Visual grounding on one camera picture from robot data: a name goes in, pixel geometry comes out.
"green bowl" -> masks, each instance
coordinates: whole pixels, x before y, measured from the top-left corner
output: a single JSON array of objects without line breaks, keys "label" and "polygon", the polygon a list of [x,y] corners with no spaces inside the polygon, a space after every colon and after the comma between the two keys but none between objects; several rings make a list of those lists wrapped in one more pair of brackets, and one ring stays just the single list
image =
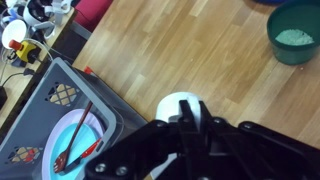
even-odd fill
[{"label": "green bowl", "polygon": [[[294,46],[276,40],[282,31],[289,29],[307,33],[314,43]],[[267,31],[273,53],[280,62],[288,65],[308,62],[320,45],[320,1],[294,0],[284,3],[270,15]]]}]

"white powder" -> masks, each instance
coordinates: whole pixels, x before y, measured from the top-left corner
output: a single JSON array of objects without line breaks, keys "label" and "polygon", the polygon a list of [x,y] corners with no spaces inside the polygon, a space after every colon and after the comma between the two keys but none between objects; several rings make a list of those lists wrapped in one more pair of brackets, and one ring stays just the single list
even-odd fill
[{"label": "white powder", "polygon": [[276,40],[287,45],[300,46],[314,43],[311,36],[299,29],[282,31]]}]

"red cloth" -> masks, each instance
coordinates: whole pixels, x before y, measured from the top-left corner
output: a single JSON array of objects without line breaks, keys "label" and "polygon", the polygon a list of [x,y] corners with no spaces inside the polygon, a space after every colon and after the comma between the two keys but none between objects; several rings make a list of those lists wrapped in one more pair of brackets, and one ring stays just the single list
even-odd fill
[{"label": "red cloth", "polygon": [[76,6],[76,10],[80,12],[76,15],[75,21],[92,32],[108,10],[112,1],[113,0],[81,0]]}]

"gray plastic crate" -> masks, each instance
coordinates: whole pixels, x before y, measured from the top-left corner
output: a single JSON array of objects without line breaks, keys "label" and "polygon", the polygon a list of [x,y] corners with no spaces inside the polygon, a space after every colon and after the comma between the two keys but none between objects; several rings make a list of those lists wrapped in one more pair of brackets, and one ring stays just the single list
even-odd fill
[{"label": "gray plastic crate", "polygon": [[[50,65],[35,92],[0,146],[0,179],[41,179],[42,155],[58,120],[73,109],[85,108],[103,122],[106,131],[88,158],[146,124],[146,121],[99,78],[72,68],[60,58]],[[32,148],[36,155],[23,159]],[[77,179],[83,179],[82,170]]]}]

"yellow object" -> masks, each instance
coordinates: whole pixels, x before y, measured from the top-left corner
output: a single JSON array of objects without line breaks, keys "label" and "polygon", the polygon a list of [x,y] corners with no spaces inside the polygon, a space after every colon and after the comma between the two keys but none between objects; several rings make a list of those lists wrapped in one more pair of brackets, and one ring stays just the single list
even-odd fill
[{"label": "yellow object", "polygon": [[34,50],[37,48],[34,44],[28,43],[27,41],[23,41],[22,48],[16,52],[17,56],[24,62],[30,62],[28,59],[28,54],[31,50]]}]

